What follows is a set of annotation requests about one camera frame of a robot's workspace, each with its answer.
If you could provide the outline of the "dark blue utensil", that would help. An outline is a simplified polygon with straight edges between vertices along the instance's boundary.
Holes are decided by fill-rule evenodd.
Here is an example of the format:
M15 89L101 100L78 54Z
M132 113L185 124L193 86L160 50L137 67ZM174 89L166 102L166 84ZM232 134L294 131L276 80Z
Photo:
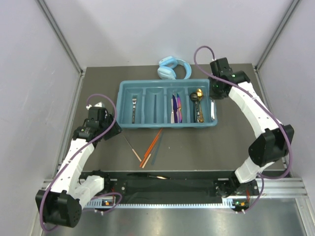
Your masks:
M182 123L183 122L183 116L179 116L178 115L178 108L177 108L177 93L176 94L173 94L172 97L174 97L176 99L176 123Z

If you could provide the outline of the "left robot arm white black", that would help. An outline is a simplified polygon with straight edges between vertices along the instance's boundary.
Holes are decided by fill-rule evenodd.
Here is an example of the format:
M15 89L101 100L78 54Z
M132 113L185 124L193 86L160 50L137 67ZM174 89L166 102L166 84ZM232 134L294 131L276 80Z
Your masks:
M97 144L121 133L115 117L104 103L88 105L87 109L88 118L74 131L57 175L45 190L39 190L35 196L40 224L45 231L48 231L46 224L75 227L86 204L97 193L106 195L111 191L111 182L102 176L91 175L79 183L83 167Z

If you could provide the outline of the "gold spoon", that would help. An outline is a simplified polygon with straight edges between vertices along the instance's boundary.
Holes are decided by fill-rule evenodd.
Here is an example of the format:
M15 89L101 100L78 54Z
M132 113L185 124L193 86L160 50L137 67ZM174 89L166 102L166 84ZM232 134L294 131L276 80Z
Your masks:
M203 92L200 88L198 88L196 90L197 93L197 98L198 98L198 116L197 116L197 120L198 123L203 123L204 122L204 117L203 117L203 113L202 113L202 107L201 107L201 100L203 99Z

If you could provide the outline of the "orange chopstick long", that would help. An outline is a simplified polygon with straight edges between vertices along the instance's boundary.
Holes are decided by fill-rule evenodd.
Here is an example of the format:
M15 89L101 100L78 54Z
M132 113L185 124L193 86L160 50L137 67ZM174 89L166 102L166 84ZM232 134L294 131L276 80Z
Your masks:
M152 148L154 147L155 143L157 142L157 140L159 139L160 137L160 134L162 132L163 128L161 128L159 130L159 132L157 133L157 135L155 136L155 138L153 139L153 141L151 142L150 146L148 147L144 157L147 157L149 155L149 152L152 150Z

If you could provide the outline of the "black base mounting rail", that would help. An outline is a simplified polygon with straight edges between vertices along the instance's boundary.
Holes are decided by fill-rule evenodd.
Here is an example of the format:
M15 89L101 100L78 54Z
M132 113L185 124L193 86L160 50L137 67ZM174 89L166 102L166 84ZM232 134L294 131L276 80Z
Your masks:
M149 173L171 179L130 177L130 173ZM104 178L104 193L122 194L122 204L212 204L222 197L248 200L258 195L257 182L231 192L231 171L91 171L83 172L81 179L96 175Z

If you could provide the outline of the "iridescent knife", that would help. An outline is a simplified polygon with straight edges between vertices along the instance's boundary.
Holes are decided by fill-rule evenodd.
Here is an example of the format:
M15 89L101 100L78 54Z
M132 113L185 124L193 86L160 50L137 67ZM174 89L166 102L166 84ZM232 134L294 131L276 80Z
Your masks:
M177 94L177 108L178 108L178 115L182 116L182 103L179 94Z

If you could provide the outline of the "light blue headphones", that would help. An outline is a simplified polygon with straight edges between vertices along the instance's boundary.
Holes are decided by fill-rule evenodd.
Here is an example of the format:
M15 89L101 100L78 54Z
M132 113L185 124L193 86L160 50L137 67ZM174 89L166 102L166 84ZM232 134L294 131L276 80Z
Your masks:
M173 56L168 56L159 61L159 68L157 69L158 76L163 80L176 80L177 75L174 68L178 65L185 69L186 75L184 80L191 77L192 69L189 63L182 59L178 59Z

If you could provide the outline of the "pink knife in tray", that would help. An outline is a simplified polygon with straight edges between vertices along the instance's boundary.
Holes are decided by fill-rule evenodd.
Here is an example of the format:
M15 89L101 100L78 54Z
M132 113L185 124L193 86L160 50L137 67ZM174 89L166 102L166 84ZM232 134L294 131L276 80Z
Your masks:
M171 98L171 123L176 123L176 99L174 97Z

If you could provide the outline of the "blue plastic cutlery tray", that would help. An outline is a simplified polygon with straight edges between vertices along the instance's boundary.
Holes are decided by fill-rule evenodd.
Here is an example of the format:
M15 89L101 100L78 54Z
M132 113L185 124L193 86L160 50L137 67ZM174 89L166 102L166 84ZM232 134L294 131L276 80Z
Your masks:
M135 80L123 81L120 84L117 98L117 122L123 129L133 128L204 128L218 123L216 106L215 120L211 119L210 82L207 79L179 80ZM189 98L192 92L201 89L203 123L193 119L193 103ZM182 123L171 123L171 98L178 93L182 103ZM154 117L154 96L157 95L157 122ZM132 124L132 97L137 96L135 123Z

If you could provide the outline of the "silver grey knife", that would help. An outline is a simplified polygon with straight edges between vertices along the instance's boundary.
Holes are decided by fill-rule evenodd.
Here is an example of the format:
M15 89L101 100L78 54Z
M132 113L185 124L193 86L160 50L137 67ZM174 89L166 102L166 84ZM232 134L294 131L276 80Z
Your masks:
M151 175L149 173L130 173L130 174L127 174L127 176L140 177L140 178L171 179L170 177L159 176L159 175Z

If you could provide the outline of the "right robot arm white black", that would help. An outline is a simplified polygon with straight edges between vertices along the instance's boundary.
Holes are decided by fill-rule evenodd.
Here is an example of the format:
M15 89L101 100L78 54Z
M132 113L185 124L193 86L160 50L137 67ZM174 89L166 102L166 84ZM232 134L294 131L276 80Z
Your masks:
M233 72L227 58L210 63L210 97L230 98L249 121L256 140L250 145L249 157L229 177L230 191L240 195L256 176L286 155L292 155L294 129L276 119L255 92L244 71Z

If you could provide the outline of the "patterned fork in tray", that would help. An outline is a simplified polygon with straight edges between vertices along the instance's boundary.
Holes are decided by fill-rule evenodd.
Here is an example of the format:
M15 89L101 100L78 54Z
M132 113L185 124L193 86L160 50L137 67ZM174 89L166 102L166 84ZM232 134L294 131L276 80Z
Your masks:
M135 123L135 113L136 113L137 96L132 97L132 124Z

